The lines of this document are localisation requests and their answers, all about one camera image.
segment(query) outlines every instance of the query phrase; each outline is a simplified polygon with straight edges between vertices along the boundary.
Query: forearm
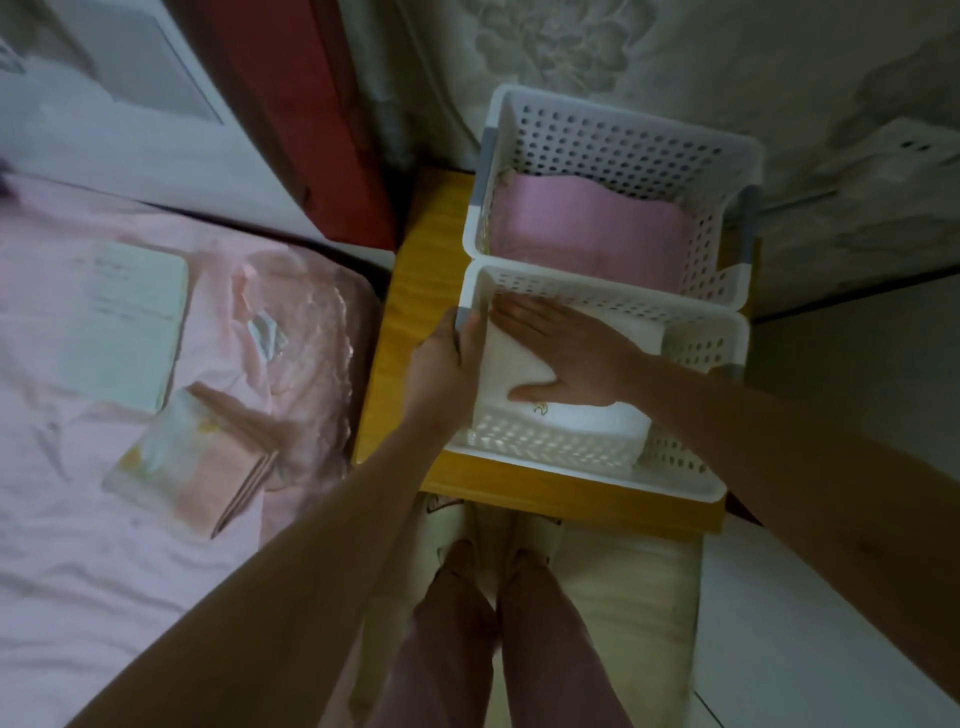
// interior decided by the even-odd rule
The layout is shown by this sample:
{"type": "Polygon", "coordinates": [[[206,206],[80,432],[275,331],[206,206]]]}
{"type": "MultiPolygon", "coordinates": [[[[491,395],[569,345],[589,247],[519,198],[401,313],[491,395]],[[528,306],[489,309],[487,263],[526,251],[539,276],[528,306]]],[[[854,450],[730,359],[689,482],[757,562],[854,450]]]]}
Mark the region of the forearm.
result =
{"type": "Polygon", "coordinates": [[[445,436],[402,425],[91,702],[72,726],[315,726],[445,436]]]}
{"type": "Polygon", "coordinates": [[[960,697],[960,485],[800,407],[643,356],[627,399],[960,697]]]}

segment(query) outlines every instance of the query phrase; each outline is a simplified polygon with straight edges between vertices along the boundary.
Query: white slipper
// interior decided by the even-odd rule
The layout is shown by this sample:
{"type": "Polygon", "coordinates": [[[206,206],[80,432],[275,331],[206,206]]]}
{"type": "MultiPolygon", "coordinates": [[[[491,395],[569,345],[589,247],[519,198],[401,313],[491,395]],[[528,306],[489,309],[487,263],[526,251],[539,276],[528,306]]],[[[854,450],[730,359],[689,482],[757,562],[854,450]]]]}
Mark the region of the white slipper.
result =
{"type": "Polygon", "coordinates": [[[428,495],[423,499],[423,512],[430,544],[437,550],[440,566],[446,560],[446,554],[458,541],[469,541],[477,550],[477,517],[473,504],[462,498],[449,499],[446,496],[428,495]]]}
{"type": "Polygon", "coordinates": [[[550,519],[536,513],[517,513],[514,518],[514,530],[510,536],[510,548],[507,549],[507,571],[514,562],[518,551],[535,551],[546,558],[547,566],[553,561],[564,539],[564,522],[550,519]]]}

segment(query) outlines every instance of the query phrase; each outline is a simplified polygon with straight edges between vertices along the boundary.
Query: leg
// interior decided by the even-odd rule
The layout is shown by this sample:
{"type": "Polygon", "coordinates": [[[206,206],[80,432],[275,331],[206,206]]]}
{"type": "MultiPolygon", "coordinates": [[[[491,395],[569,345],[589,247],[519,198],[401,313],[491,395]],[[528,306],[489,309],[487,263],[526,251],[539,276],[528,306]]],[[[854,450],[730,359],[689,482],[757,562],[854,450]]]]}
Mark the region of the leg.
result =
{"type": "Polygon", "coordinates": [[[460,541],[417,605],[368,728],[481,728],[499,638],[473,580],[473,545],[460,541]]]}
{"type": "Polygon", "coordinates": [[[547,564],[542,553],[518,551],[500,590],[503,671],[515,728],[630,726],[583,620],[547,564]]]}

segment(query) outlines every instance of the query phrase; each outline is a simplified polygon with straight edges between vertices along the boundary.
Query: hand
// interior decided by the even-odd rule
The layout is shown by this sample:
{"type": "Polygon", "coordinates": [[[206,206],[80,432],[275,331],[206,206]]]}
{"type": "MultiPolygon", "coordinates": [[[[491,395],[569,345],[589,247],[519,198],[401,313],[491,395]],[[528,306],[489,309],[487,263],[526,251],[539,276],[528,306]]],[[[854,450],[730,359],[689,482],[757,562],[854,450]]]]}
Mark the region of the hand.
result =
{"type": "Polygon", "coordinates": [[[546,299],[498,293],[490,318],[557,375],[554,382],[515,388],[511,400],[596,406],[623,401],[646,355],[602,321],[546,299]]]}
{"type": "Polygon", "coordinates": [[[459,337],[456,317],[457,309],[449,309],[414,349],[403,397],[403,422],[439,432],[446,440],[473,413],[487,339],[487,320],[479,310],[470,312],[459,337]]]}

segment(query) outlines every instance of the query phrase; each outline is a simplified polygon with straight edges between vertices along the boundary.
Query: person's left hand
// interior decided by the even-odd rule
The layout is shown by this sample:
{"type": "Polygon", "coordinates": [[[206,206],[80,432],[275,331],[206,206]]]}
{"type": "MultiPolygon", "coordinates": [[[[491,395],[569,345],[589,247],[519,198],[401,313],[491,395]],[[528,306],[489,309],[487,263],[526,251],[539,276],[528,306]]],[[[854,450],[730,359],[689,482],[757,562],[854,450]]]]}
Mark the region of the person's left hand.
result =
{"type": "Polygon", "coordinates": [[[459,337],[457,309],[450,308],[410,357],[403,397],[403,422],[449,440],[473,413],[487,317],[474,308],[459,337]]]}

